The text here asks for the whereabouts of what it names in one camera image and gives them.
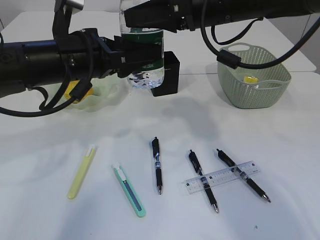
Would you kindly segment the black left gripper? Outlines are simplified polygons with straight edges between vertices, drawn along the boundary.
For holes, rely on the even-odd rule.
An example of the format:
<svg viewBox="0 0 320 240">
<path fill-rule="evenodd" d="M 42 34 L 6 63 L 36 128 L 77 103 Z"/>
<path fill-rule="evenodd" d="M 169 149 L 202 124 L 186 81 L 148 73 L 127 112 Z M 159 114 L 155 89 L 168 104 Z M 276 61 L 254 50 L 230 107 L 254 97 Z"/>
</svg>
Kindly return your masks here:
<svg viewBox="0 0 320 240">
<path fill-rule="evenodd" d="M 109 39 L 99 36 L 96 28 L 86 28 L 57 37 L 56 44 L 72 80 L 113 74 L 125 78 L 164 66 L 162 33 L 128 33 Z"/>
</svg>

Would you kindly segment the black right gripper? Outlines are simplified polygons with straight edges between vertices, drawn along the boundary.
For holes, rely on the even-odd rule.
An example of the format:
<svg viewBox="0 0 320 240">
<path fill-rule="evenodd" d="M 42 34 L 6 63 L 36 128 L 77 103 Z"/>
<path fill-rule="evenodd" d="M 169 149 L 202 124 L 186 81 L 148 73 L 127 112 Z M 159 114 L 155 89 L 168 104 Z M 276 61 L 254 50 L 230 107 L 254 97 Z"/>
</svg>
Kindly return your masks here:
<svg viewBox="0 0 320 240">
<path fill-rule="evenodd" d="M 124 11 L 130 28 L 161 29 L 172 33 L 201 28 L 207 0 L 148 0 Z"/>
</svg>

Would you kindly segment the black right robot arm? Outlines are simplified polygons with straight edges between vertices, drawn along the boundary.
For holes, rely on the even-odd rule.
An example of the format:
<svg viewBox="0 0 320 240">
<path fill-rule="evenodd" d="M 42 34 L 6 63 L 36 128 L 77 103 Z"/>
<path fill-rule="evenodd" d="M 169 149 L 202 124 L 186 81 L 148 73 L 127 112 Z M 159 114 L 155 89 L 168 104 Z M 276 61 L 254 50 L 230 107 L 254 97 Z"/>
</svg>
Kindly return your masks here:
<svg viewBox="0 0 320 240">
<path fill-rule="evenodd" d="M 148 0 L 124 10 L 129 28 L 162 29 L 172 33 L 201 27 L 203 0 Z M 208 0 L 204 26 L 319 13 L 318 0 Z"/>
</svg>

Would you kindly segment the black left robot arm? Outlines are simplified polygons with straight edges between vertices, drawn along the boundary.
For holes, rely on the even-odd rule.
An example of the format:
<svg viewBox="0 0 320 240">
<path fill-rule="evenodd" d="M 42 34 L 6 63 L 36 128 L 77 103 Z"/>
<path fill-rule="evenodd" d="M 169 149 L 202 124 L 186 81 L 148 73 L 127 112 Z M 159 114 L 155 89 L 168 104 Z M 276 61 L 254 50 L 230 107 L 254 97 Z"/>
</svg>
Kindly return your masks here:
<svg viewBox="0 0 320 240">
<path fill-rule="evenodd" d="M 5 43 L 0 53 L 0 96 L 27 88 L 87 77 L 125 78 L 142 66 L 160 60 L 157 43 L 132 42 L 120 36 L 100 37 L 96 28 L 75 31 L 52 40 Z"/>
</svg>

